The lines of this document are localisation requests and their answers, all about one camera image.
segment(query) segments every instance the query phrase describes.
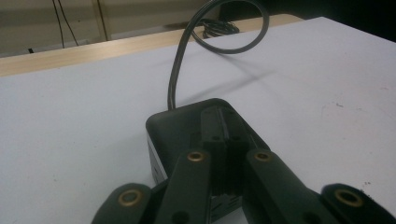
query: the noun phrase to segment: brass insert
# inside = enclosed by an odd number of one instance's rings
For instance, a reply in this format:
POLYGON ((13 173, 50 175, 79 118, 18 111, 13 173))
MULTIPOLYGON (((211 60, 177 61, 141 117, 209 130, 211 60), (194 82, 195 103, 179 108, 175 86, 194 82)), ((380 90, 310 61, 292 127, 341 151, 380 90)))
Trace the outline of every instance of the brass insert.
POLYGON ((137 189, 128 189, 119 197, 119 204, 125 207, 134 206, 139 203, 143 197, 143 193, 137 189))
POLYGON ((258 152, 254 155, 254 158, 258 161, 269 161, 271 160, 271 154, 267 152, 258 152))
POLYGON ((338 189, 335 191, 335 198, 341 203, 352 207, 360 207, 363 205, 363 199, 356 193, 347 189, 338 189))
POLYGON ((187 156, 187 158, 189 159, 189 161, 203 161, 204 160, 204 153, 202 152, 191 152, 189 153, 189 155, 187 156))

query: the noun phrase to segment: black wire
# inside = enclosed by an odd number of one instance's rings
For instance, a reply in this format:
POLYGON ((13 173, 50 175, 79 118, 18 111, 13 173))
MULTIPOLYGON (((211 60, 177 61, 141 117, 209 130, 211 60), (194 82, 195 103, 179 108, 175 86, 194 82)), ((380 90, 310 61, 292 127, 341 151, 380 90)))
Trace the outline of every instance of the black wire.
POLYGON ((232 22, 201 19, 198 25, 204 26, 203 37, 217 37, 222 35, 235 35, 239 33, 238 27, 232 22))
POLYGON ((61 30, 62 48, 64 48, 64 33, 62 32, 61 21, 59 20, 58 10, 55 6, 55 0, 52 0, 53 8, 55 9, 56 19, 58 19, 59 29, 61 30))
POLYGON ((259 44, 260 41, 262 40, 262 38, 267 33, 268 25, 269 25, 269 15, 268 15, 267 11, 265 10, 264 6, 261 3, 259 3, 257 0, 212 0, 212 1, 207 2, 203 7, 201 7, 198 10, 198 12, 190 20, 189 24, 187 25, 186 29, 183 32, 183 35, 180 38, 180 42, 178 44, 177 53, 176 53, 173 67, 172 67, 172 72, 171 72, 171 76, 169 79, 169 85, 168 85, 168 110, 176 108, 175 99, 176 99, 176 87, 177 87, 178 74, 180 72, 180 66, 183 61, 183 55, 184 55, 184 52, 186 51, 186 47, 187 47, 187 44, 189 42, 189 38, 191 35, 199 45, 201 45, 205 49, 208 49, 212 52, 221 53, 221 54, 236 54, 236 53, 241 53, 241 52, 247 51, 249 49, 252 49, 254 46, 259 44), (219 48, 216 48, 216 47, 213 47, 213 46, 207 44, 204 40, 202 40, 200 37, 197 36, 197 34, 194 32, 194 28, 200 22, 201 18, 207 12, 209 12, 214 7, 218 7, 224 3, 236 2, 236 1, 248 2, 252 5, 254 5, 262 14, 262 19, 263 19, 262 29, 261 29, 259 35, 257 35, 257 37, 252 42, 250 42, 246 46, 239 48, 239 49, 219 49, 219 48))
MULTIPOLYGON (((61 7, 62 14, 64 15, 64 8, 62 7, 61 0, 58 0, 58 3, 59 3, 59 6, 61 7)), ((78 42, 77 42, 77 40, 76 40, 76 37, 75 37, 75 35, 74 35, 74 33, 73 33, 72 28, 70 27, 69 22, 67 21, 67 18, 66 18, 65 15, 64 15, 64 20, 66 21, 66 24, 67 24, 67 26, 69 27, 70 33, 72 33, 72 36, 73 36, 73 39, 74 39, 75 42, 76 42, 76 45, 78 46, 78 42)))

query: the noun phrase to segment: power cord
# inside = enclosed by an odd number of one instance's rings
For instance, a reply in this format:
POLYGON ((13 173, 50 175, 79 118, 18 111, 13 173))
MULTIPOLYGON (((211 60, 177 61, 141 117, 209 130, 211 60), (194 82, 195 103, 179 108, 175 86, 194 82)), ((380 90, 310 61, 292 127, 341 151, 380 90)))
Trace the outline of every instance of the power cord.
POLYGON ((232 22, 201 19, 198 25, 204 26, 203 37, 217 37, 222 35, 235 35, 239 33, 238 27, 232 22))
POLYGON ((183 32, 182 37, 180 38, 180 42, 177 47, 177 53, 176 57, 174 60, 174 64, 172 67, 172 72, 171 76, 169 79, 169 85, 168 85, 168 110, 172 110, 176 108, 176 87, 177 87, 177 79, 178 79, 178 74, 180 72, 180 67, 181 63, 183 61, 183 56, 184 52, 186 51, 187 44, 189 42, 189 38, 192 35, 192 37, 196 40, 196 42, 204 47, 205 49, 208 49, 212 52, 215 53, 220 53, 220 54, 236 54, 236 53, 241 53, 245 52, 249 49, 252 49, 255 47, 257 44, 260 43, 260 41, 264 38, 265 34, 267 33, 268 30, 268 25, 269 25, 269 15, 264 6, 258 2, 257 0, 212 0, 207 2, 203 7, 201 7, 198 12, 192 17, 190 20, 189 24, 187 25, 186 29, 183 32), (249 44, 245 45, 242 48, 239 49, 220 49, 216 48, 214 46, 211 46, 207 44, 204 40, 202 40, 198 35, 194 32, 195 26, 199 24, 199 22, 202 20, 203 16, 209 12, 211 9, 218 7, 222 4, 229 3, 229 2, 248 2, 255 6, 260 13, 262 14, 262 29, 260 33, 257 35, 257 37, 250 42, 249 44))
MULTIPOLYGON (((61 8, 62 15, 64 16, 64 21, 66 22, 67 27, 69 28, 69 31, 70 31, 70 33, 72 34, 73 39, 74 39, 76 45, 78 46, 78 42, 77 42, 77 40, 76 40, 76 37, 75 37, 75 35, 74 35, 74 32, 73 32, 72 28, 70 27, 70 24, 69 24, 69 21, 68 21, 67 18, 66 18, 66 15, 64 14, 64 7, 62 6, 61 0, 58 0, 58 3, 59 3, 59 7, 61 8)), ((53 7, 54 7, 54 9, 55 9, 56 18, 58 19, 59 29, 61 30, 62 47, 64 48, 64 33, 63 33, 63 31, 62 31, 61 20, 59 19, 58 9, 56 8, 55 0, 52 0, 52 4, 53 4, 53 7)))

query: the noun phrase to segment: white table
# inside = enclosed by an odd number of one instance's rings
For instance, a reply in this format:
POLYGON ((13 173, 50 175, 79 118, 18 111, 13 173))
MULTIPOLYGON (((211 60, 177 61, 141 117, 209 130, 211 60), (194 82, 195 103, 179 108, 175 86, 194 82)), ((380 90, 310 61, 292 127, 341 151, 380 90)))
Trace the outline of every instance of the white table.
MULTIPOLYGON (((145 122, 166 109, 175 53, 0 77, 0 223, 90 223, 118 186, 153 187, 145 122)), ((396 215, 395 59, 395 43, 324 18, 233 56, 190 43, 177 105, 227 100, 309 188, 345 183, 396 215)))

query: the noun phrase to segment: black plastic housing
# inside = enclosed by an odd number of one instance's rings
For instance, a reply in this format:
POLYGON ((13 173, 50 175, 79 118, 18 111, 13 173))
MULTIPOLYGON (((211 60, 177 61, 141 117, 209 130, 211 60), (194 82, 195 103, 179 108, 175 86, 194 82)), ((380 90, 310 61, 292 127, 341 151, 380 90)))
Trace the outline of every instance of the black plastic housing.
MULTIPOLYGON (((200 103, 182 106, 164 111, 148 118, 148 151, 151 172, 157 184, 167 179, 174 171, 179 155, 191 148, 202 148, 202 112, 209 107, 218 106, 237 112, 224 100, 210 99, 200 103)), ((242 119, 240 129, 247 134, 247 150, 253 148, 270 148, 242 119)), ((212 197, 211 220, 215 221, 236 208, 240 207, 242 199, 239 194, 220 194, 212 197)))

